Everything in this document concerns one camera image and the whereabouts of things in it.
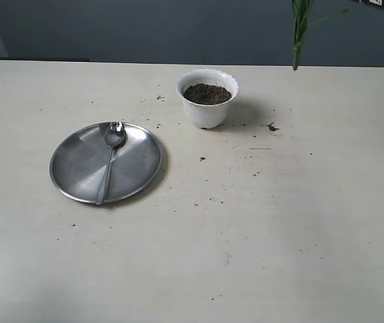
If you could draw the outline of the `stainless steel spork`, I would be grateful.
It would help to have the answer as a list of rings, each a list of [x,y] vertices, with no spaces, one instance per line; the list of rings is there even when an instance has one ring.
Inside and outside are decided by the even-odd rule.
[[[101,205],[104,202],[106,190],[108,187],[108,177],[110,175],[110,166],[113,158],[113,154],[115,149],[122,145],[126,139],[126,132],[121,121],[112,122],[108,126],[105,134],[104,141],[110,148],[110,152],[108,155],[108,161],[106,163],[106,169],[104,175],[102,177],[102,182],[100,184],[100,188],[96,197],[96,204]]]

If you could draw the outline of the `red artificial flower with stems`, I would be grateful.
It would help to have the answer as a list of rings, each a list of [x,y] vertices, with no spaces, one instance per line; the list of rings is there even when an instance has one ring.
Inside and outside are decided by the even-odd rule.
[[[315,4],[314,0],[292,0],[292,13],[294,18],[294,27],[292,34],[292,69],[297,71],[300,65],[300,55],[305,37],[309,29],[317,24],[332,20],[336,17],[349,12],[348,9],[343,9],[337,13],[319,18],[313,23],[308,23],[309,14]]]

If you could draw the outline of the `dark brown potting soil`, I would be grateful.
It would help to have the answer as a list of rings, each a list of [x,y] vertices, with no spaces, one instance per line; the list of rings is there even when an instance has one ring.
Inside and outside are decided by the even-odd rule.
[[[183,96],[196,104],[216,105],[229,101],[232,94],[224,87],[199,83],[189,86]]]

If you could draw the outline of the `white scalloped flower pot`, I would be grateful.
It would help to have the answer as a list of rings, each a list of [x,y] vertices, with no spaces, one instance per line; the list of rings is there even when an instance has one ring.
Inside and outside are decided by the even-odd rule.
[[[230,97],[218,104],[193,102],[187,98],[186,91],[199,84],[221,87],[230,93]],[[223,123],[228,116],[230,103],[238,94],[238,82],[233,76],[216,69],[196,69],[178,79],[177,93],[189,121],[199,129],[212,129]]]

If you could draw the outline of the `round stainless steel plate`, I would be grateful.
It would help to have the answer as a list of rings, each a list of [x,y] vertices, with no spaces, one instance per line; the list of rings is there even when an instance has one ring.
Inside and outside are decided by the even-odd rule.
[[[64,139],[50,162],[50,176],[65,196],[96,205],[110,148],[104,134],[112,122],[82,128]],[[160,171],[164,148],[149,130],[122,122],[126,139],[113,154],[103,204],[129,198],[150,185]]]

